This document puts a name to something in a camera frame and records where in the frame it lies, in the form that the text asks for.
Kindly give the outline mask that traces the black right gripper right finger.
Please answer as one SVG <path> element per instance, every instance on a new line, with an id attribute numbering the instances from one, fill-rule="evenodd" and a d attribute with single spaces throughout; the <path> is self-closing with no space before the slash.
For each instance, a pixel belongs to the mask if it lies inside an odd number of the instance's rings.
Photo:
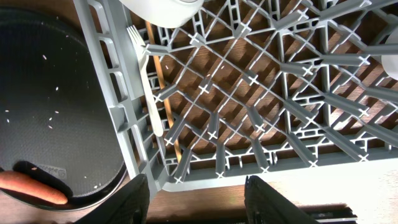
<path id="1" fill-rule="evenodd" d="M 248 223 L 318 223 L 256 175 L 246 177 L 244 204 Z"/>

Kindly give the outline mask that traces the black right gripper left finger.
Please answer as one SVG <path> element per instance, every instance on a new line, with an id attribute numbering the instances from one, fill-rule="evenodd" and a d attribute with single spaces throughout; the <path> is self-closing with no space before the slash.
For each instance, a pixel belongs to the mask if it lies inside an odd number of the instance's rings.
<path id="1" fill-rule="evenodd" d="M 143 224 L 149 204 L 147 176 L 139 174 L 75 224 Z"/>

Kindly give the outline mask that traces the white plastic fork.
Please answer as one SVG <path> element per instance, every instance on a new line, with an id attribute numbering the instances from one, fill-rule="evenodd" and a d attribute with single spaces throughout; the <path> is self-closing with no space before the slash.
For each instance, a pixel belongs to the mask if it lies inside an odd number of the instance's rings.
<path id="1" fill-rule="evenodd" d="M 163 125 L 159 116 L 158 109 L 156 107 L 154 96 L 152 94 L 152 88 L 150 87 L 149 79 L 147 76 L 147 63 L 149 56 L 144 53 L 145 42 L 142 39 L 140 33 L 135 26 L 127 27 L 127 32 L 130 36 L 130 40 L 134 46 L 136 57 L 139 65 L 141 82 L 144 90 L 144 96 L 147 103 L 147 109 L 150 116 L 153 132 L 156 136 L 162 137 L 164 133 Z"/>

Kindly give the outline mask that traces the wooden chopstick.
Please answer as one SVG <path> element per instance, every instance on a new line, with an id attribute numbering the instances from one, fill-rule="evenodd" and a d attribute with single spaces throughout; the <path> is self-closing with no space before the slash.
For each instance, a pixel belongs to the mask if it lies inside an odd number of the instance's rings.
<path id="1" fill-rule="evenodd" d="M 155 37 L 154 37 L 153 30 L 152 30 L 152 24 L 149 21 L 145 21 L 145 23 L 146 23 L 147 33 L 148 33 L 148 37 L 149 37 L 149 42 L 150 42 L 150 44 L 155 44 Z M 155 65 L 155 69 L 156 69 L 158 80 L 159 80 L 160 89 L 162 90 L 163 88 L 165 88 L 165 80 L 164 80 L 164 75 L 163 75 L 163 71 L 162 71 L 162 66 L 160 63 L 159 56 L 155 55 L 155 56 L 153 56 L 153 58 L 154 58 L 154 65 Z M 170 101 L 167 98 L 164 100 L 164 106 L 165 106 L 165 112 L 167 115 L 169 127 L 172 128 L 174 125 L 174 118 L 172 116 L 172 109 L 171 109 Z M 174 149 L 175 149 L 175 155 L 177 158 L 177 162 L 180 162 L 181 158 L 182 158 L 182 153 L 180 150 L 179 142 L 177 140 L 175 141 Z"/>

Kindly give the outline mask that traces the grey-white plate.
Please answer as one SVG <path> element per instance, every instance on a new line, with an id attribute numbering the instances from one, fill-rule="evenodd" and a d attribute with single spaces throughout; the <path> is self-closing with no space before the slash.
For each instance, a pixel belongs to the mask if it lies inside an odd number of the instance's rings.
<path id="1" fill-rule="evenodd" d="M 120 0 L 130 11 L 159 27 L 177 28 L 191 19 L 204 0 Z"/>

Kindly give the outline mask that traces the cream white cup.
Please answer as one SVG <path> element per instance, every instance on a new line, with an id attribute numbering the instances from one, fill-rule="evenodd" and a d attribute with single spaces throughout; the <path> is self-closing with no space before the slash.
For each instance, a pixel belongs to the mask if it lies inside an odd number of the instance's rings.
<path id="1" fill-rule="evenodd" d="M 392 33 L 387 38 L 385 44 L 396 44 L 397 43 L 397 28 L 395 28 Z M 393 55 L 382 55 L 381 62 L 384 71 L 393 79 L 398 79 L 398 55 L 394 53 Z"/>

